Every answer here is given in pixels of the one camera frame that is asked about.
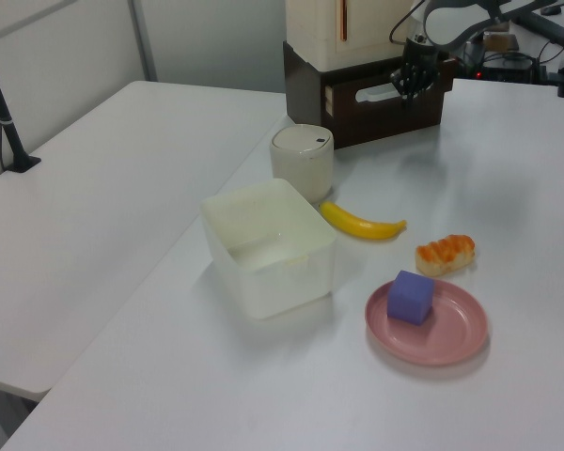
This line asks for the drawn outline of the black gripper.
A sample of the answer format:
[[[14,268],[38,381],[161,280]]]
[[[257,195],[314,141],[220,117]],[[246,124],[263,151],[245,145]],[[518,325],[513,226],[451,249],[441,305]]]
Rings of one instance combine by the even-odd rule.
[[[437,57],[437,49],[427,42],[406,40],[400,69],[389,77],[404,101],[412,101],[436,83],[440,74]]]

